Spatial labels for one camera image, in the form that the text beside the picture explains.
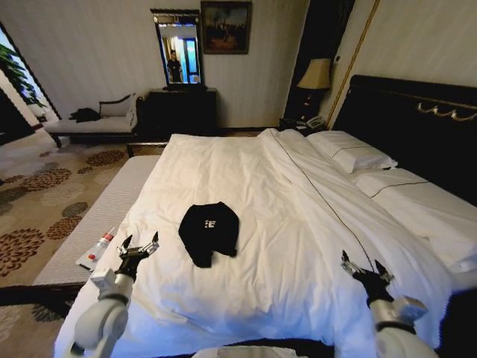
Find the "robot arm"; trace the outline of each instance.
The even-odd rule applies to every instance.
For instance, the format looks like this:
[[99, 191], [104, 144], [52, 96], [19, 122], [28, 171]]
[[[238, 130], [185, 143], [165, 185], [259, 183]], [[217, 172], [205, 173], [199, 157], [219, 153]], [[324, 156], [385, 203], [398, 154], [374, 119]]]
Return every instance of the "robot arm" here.
[[380, 358], [437, 358], [414, 330], [414, 322], [427, 313], [426, 306], [416, 299], [403, 296], [394, 300], [386, 287], [394, 279], [386, 268], [376, 262], [378, 272], [360, 268], [343, 251], [341, 267], [362, 283], [367, 293], [367, 305], [376, 328], [376, 350]]
[[116, 272], [107, 269], [95, 271], [91, 276], [91, 281], [99, 288], [98, 302], [76, 322], [75, 337], [64, 357], [84, 357], [86, 351], [93, 351], [88, 357], [107, 358], [126, 329], [127, 308], [138, 265], [159, 247], [158, 233], [152, 242], [141, 248], [128, 248], [131, 238], [129, 236], [118, 248], [122, 263]]

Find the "lamp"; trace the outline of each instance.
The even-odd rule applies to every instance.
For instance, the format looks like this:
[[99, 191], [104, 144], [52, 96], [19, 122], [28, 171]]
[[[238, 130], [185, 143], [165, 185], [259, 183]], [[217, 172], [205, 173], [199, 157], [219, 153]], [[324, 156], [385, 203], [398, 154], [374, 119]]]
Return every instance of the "lamp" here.
[[313, 58], [308, 65], [305, 75], [302, 77], [297, 87], [306, 90], [313, 90], [303, 102], [304, 111], [300, 120], [305, 121], [310, 116], [316, 116], [319, 111], [320, 98], [314, 98], [313, 95], [319, 92], [323, 96], [326, 89], [329, 88], [329, 58]]
[[329, 88], [329, 58], [314, 58], [297, 87], [308, 90]]

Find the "pillow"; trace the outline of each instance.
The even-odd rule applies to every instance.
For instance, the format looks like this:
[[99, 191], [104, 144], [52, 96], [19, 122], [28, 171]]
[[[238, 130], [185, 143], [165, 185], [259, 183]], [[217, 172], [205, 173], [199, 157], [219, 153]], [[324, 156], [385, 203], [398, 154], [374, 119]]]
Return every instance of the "pillow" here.
[[477, 207], [404, 169], [359, 175], [356, 185], [452, 272], [477, 269]]
[[118, 101], [99, 102], [99, 115], [101, 117], [124, 117], [130, 109], [131, 97], [127, 95]]
[[322, 131], [306, 138], [346, 173], [352, 173], [356, 169], [383, 169], [397, 165], [388, 155], [342, 131]]
[[131, 95], [129, 110], [126, 113], [126, 124], [131, 128], [136, 127], [137, 124], [137, 110], [136, 110], [136, 100], [137, 95], [133, 93]]

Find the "door frame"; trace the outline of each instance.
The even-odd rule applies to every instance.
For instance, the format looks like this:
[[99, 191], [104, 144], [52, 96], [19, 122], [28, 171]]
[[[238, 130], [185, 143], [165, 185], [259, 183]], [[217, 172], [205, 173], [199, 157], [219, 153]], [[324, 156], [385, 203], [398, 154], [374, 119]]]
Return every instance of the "door frame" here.
[[57, 111], [57, 108], [54, 106], [53, 102], [51, 101], [50, 97], [48, 96], [48, 94], [46, 93], [45, 89], [43, 88], [42, 84], [38, 81], [38, 78], [36, 77], [35, 73], [31, 70], [31, 67], [28, 65], [28, 62], [27, 60], [23, 57], [21, 51], [19, 50], [19, 48], [16, 46], [15, 42], [13, 41], [13, 39], [11, 38], [10, 34], [8, 33], [7, 29], [5, 28], [5, 26], [3, 25], [3, 23], [0, 21], [0, 28], [1, 30], [3, 31], [3, 33], [5, 34], [5, 36], [7, 37], [8, 41], [10, 41], [10, 43], [12, 44], [13, 48], [15, 49], [15, 52], [18, 54], [18, 56], [20, 57], [20, 59], [23, 61], [23, 63], [25, 64], [25, 67], [27, 69], [27, 71], [30, 72], [30, 75], [31, 77], [33, 77], [34, 81], [37, 83], [37, 86], [41, 89], [42, 91], [42, 94], [45, 96], [46, 100], [48, 101], [48, 103], [50, 104], [50, 107], [51, 109], [54, 111], [54, 114], [57, 115], [58, 119], [61, 120], [61, 116], [60, 114], [58, 113]]

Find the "patterned carpet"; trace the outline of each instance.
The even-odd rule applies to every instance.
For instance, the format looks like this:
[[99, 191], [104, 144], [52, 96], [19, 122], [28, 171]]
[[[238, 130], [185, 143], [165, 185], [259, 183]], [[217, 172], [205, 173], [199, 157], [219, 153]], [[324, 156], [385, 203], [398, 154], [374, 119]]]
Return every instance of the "patterned carpet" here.
[[[31, 284], [127, 159], [119, 144], [57, 149], [43, 130], [0, 147], [0, 286]], [[62, 322], [42, 307], [0, 307], [0, 357], [51, 357]]]

